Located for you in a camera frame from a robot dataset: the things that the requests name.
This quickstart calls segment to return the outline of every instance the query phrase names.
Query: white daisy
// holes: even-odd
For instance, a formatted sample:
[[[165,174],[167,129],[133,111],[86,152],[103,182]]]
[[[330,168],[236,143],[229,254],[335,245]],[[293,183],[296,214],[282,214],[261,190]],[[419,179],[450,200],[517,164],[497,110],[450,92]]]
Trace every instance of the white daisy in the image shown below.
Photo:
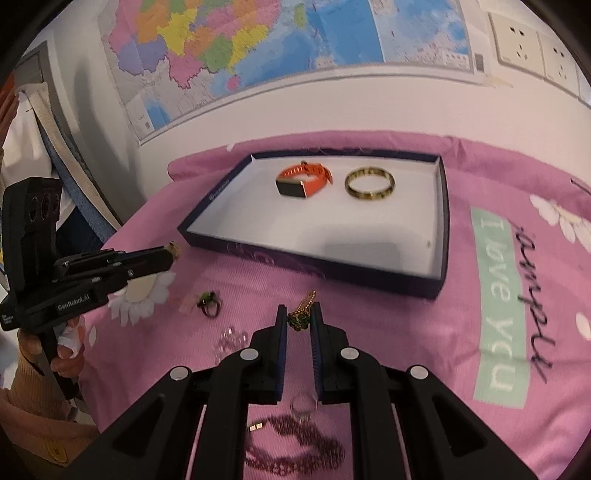
[[[124,327],[128,320],[135,325],[140,318],[151,317],[154,305],[162,305],[168,299],[168,287],[175,276],[173,272],[161,272],[129,281],[127,287],[115,293],[115,298],[109,302],[111,318],[115,320],[121,315],[121,326]]]
[[[581,336],[585,340],[591,340],[591,322],[587,319],[585,315],[578,312],[575,317],[575,321],[577,323],[577,330],[581,334]]]
[[[577,239],[591,254],[591,222],[562,208],[555,200],[544,200],[537,195],[530,195],[531,204],[538,209],[540,216],[551,226],[560,224],[564,237],[575,243]]]

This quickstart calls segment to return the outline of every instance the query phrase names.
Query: gold ring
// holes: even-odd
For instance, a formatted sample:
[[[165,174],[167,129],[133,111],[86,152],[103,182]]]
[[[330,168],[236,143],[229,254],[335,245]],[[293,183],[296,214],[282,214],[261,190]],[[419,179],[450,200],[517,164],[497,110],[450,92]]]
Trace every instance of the gold ring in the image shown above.
[[[355,190],[350,185],[354,179],[365,177],[366,175],[377,175],[378,177],[383,177],[390,182],[390,185],[383,190],[378,190],[377,192],[361,192],[360,190]],[[394,191],[395,186],[396,182],[394,181],[394,176],[389,171],[378,167],[358,168],[357,170],[353,170],[351,173],[349,173],[347,178],[345,178],[345,190],[347,190],[347,193],[360,200],[381,200],[390,195]]]

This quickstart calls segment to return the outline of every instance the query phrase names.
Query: watch face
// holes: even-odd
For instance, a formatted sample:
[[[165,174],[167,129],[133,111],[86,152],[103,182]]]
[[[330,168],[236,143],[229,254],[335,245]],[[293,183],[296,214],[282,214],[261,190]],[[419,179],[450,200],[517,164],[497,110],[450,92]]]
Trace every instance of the watch face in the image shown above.
[[[304,182],[301,180],[281,179],[276,180],[275,184],[277,184],[277,190],[279,190],[279,193],[286,197],[306,198]]]

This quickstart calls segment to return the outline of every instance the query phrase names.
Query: small charm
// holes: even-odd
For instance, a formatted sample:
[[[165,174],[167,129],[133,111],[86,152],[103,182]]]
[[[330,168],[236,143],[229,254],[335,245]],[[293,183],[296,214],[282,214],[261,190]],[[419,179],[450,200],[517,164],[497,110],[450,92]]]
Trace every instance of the small charm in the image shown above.
[[[316,290],[312,290],[293,312],[287,314],[287,322],[296,332],[308,328],[310,324],[310,310],[315,297]]]
[[[199,297],[197,307],[201,309],[207,318],[214,319],[220,314],[222,302],[219,301],[214,291],[207,291]]]
[[[260,421],[258,423],[253,423],[252,425],[250,425],[248,427],[248,431],[249,432],[254,432],[256,430],[260,430],[261,428],[263,428],[265,426],[265,422],[264,421]]]

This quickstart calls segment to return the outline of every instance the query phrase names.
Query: colorful map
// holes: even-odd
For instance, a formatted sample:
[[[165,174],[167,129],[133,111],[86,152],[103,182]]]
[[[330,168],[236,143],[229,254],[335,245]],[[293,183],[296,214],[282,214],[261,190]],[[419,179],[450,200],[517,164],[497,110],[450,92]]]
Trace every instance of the colorful map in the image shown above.
[[[470,72],[457,2],[109,0],[99,29],[143,140],[218,99],[287,76],[363,64]]]

